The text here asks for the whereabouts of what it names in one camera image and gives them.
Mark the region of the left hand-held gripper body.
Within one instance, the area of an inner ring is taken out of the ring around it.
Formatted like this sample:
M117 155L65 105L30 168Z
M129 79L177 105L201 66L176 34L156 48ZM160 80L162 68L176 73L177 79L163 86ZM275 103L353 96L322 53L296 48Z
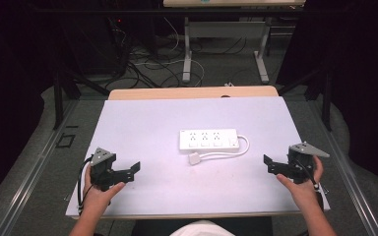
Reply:
M95 150L91 159L91 183L103 192L121 181L121 172L112 169L115 160L115 153L101 147Z

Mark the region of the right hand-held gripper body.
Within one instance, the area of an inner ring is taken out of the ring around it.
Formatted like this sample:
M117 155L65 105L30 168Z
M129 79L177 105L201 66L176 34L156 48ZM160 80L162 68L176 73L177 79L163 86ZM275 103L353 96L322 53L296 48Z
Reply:
M291 145L287 154L289 173L286 174L286 177L292 179L295 184L301 184L307 180L315 182L313 179L315 169L314 155L317 157L330 156L325 151L306 142Z

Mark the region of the person's left hand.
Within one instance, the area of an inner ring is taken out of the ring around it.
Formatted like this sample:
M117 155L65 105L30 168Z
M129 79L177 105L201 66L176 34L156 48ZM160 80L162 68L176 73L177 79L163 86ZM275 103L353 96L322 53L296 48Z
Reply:
M85 187L83 190L83 212L82 215L101 217L110 201L126 186L120 182L107 191L101 191L91 183L91 167L88 165L85 173Z

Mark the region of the person's right hand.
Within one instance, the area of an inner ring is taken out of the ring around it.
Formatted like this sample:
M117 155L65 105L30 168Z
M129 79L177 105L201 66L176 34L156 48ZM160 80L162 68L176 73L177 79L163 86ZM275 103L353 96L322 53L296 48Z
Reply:
M313 160L316 165L313 176L315 182L307 180L301 184L294 184L282 174L276 176L276 178L290 191L295 204L303 214L306 212L321 210L314 186L320 183L324 169L321 160L316 155L313 156Z

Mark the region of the black floor hatch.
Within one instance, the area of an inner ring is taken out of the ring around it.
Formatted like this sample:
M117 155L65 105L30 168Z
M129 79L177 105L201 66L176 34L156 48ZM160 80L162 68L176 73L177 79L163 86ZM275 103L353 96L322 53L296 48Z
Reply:
M57 148L69 148L73 141L75 140L75 135L63 133L56 143Z

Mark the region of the person's dark pants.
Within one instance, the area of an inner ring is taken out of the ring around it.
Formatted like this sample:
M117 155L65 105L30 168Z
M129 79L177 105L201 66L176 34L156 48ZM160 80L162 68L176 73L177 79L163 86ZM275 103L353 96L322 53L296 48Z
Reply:
M270 217L137 220L132 236L169 236L180 227L198 220L209 220L235 236L273 236L273 224Z

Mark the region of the white power plug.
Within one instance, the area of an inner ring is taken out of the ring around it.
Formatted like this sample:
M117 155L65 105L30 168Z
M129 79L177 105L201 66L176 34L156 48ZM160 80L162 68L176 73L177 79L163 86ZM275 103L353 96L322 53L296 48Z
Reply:
M193 152L188 155L188 158L191 165L196 165L201 162L202 156L198 152Z

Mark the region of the white power strip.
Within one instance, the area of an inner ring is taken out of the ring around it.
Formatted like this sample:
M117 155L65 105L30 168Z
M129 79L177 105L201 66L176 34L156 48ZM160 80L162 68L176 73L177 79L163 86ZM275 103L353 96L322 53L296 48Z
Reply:
M181 130L180 150L236 150L239 141L235 129Z

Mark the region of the black metal stand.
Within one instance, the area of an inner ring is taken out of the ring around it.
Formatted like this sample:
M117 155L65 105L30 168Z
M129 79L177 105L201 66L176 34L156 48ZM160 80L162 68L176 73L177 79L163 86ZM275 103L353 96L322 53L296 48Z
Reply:
M110 94L108 89L100 87L85 76L76 73L67 67L62 66L61 68L56 69L53 73L55 107L54 130L57 130L64 120L63 93L66 93L70 99L79 99L81 96L77 83L83 84L102 95L108 96Z
M310 83L304 93L306 100L315 100L319 94L323 95L321 120L328 131L331 127L331 100L332 100L333 75L330 69L320 66L305 76L278 89L279 95L284 95L299 85Z

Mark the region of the person's white shirt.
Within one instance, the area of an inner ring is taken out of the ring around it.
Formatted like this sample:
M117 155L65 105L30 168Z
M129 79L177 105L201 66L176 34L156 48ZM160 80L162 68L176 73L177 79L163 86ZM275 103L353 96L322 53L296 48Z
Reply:
M169 236L235 236L228 230L209 221L198 220L172 232Z

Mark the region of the metal floor rail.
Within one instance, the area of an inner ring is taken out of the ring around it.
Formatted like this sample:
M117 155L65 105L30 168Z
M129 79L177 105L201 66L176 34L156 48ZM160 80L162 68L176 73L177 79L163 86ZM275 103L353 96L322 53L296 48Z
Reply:
M308 132L308 140L330 154L328 158L323 157L322 185L328 189L329 216L335 229L343 236L378 236L378 217L364 193L366 184L354 173L335 134L323 123L320 103L308 101L307 105L316 126L315 131Z
M69 101L57 130L40 125L4 181L7 197L0 212L0 236L67 236L74 220L65 214L73 199L86 143L77 100ZM75 135L69 148L57 148L61 135Z

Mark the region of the white metal desk frame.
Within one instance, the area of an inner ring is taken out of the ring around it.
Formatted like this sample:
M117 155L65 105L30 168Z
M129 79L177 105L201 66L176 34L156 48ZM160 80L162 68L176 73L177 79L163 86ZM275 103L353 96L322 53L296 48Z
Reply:
M191 76L192 50L191 38L258 38L260 47L254 52L254 57L259 73L259 79L264 85L270 82L264 62L267 40L270 36L272 25L271 18L265 18L261 22L191 22L188 18L184 23L185 57L183 65L184 83L189 83Z

